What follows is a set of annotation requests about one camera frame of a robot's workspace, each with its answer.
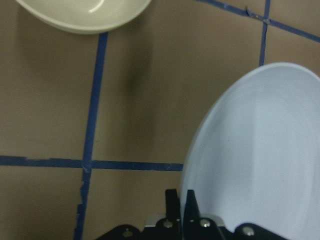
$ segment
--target black metal bracket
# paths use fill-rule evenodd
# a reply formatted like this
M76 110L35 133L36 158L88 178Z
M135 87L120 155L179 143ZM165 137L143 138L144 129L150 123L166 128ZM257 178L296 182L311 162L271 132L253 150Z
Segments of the black metal bracket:
M176 189L165 191L165 206L165 217L154 226L140 232L132 225L120 225L97 240L286 240L252 223L241 224L230 232L220 217L201 216L193 190L187 191L183 226Z

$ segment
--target plate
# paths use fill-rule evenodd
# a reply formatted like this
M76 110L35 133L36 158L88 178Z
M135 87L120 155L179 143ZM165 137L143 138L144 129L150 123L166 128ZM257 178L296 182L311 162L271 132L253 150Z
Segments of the plate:
M43 22L77 34L107 32L137 17L151 0L16 0Z
M320 237L320 79L293 63L259 67L210 109L182 172L201 214L292 240Z

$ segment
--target bowl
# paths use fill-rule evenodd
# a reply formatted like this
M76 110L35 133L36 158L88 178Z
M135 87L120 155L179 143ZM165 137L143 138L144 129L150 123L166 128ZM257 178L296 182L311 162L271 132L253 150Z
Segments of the bowl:
M16 0L41 21L76 34L116 29L137 17L151 0Z

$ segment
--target metal bolt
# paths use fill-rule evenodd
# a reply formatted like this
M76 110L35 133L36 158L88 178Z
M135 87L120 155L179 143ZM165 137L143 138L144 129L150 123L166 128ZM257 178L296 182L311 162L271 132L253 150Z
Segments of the metal bolt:
M170 229L174 226L174 224L167 219L166 221L163 222L163 226L167 229Z
M253 236L255 235L255 231L253 230L252 227L250 226L245 226L242 228L242 232L244 233L244 235L246 236Z
M130 231L129 228L127 228L127 229L125 229L125 232L122 234L122 236L124 238L130 238L130 237L132 237L133 234L134 233L132 231Z
M202 218L200 220L200 226L203 228L208 228L210 227L210 221L208 219Z

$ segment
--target screw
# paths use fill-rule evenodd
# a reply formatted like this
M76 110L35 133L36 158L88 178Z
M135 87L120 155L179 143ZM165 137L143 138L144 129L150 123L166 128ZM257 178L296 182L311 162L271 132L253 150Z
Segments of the screw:
M173 224L172 222L170 222L168 219L163 222L163 226L164 226L165 228L167 228L167 229L172 228L173 225L174 225L174 224Z
M244 233L244 235L246 236L253 236L255 235L255 231L253 230L252 227L250 226L245 226L242 228L242 232Z
M200 220L200 226L203 228L210 227L210 221L208 219L202 218Z
M122 236L123 236L124 238L130 238L130 237L132 237L133 234L134 234L134 233L133 233L132 231L130 231L129 228L126 228L126 229L125 229L125 232L122 234Z

